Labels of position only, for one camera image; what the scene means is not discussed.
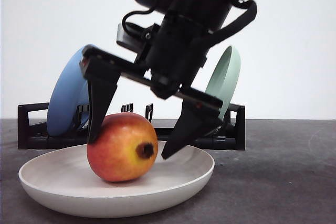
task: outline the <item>apple skin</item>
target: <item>apple skin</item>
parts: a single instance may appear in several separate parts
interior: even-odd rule
[[[90,167],[109,182],[138,178],[154,164],[158,154],[157,139],[152,124],[138,114],[122,112],[108,115],[96,140],[87,144]],[[137,150],[143,145],[152,146],[150,157],[139,155]]]

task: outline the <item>white background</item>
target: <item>white background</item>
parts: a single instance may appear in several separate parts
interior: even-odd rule
[[[242,66],[232,102],[244,104],[248,118],[336,119],[336,0],[255,1],[257,19],[210,50],[193,87],[205,90],[221,54],[234,45]],[[86,44],[133,61],[135,54],[115,40],[118,23],[135,9],[144,7],[134,0],[1,0],[1,118],[16,118],[19,104],[48,102],[63,67]],[[240,14],[233,10],[226,24]],[[130,21],[146,27],[162,18]],[[153,102],[155,118],[180,114],[180,99],[160,100],[125,79],[118,86],[108,113],[133,102],[144,114]]]

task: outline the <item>dish rack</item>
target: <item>dish rack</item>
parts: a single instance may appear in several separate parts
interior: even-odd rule
[[[61,149],[81,144],[86,144],[88,127],[84,126],[79,130],[70,130],[61,136],[49,136],[47,132],[47,122],[30,125],[29,112],[47,110],[49,103],[34,103],[18,106],[18,149]],[[73,129],[77,129],[81,124],[81,115],[89,111],[89,105],[77,106],[73,117]],[[133,112],[133,103],[123,105],[121,112]],[[236,120],[232,120],[231,112],[236,112]],[[153,104],[149,104],[145,109],[145,117],[148,119],[157,134],[157,139],[167,141],[174,129],[177,119],[153,119]],[[201,149],[208,150],[245,150],[245,107],[243,105],[230,103],[221,127],[200,137],[190,143]]]

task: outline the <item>light green plate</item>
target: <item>light green plate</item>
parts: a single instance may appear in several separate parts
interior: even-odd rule
[[[213,95],[223,101],[223,106],[219,114],[220,119],[223,119],[229,107],[236,89],[239,72],[239,52],[233,46],[229,46],[220,58],[205,90],[205,93]]]

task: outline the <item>gray table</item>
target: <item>gray table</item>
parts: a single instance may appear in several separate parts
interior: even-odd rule
[[[336,121],[247,120],[246,141],[244,152],[208,151],[216,162],[210,181],[178,206],[86,219],[25,193],[19,168],[48,151],[18,150],[16,120],[1,120],[1,223],[336,223]]]

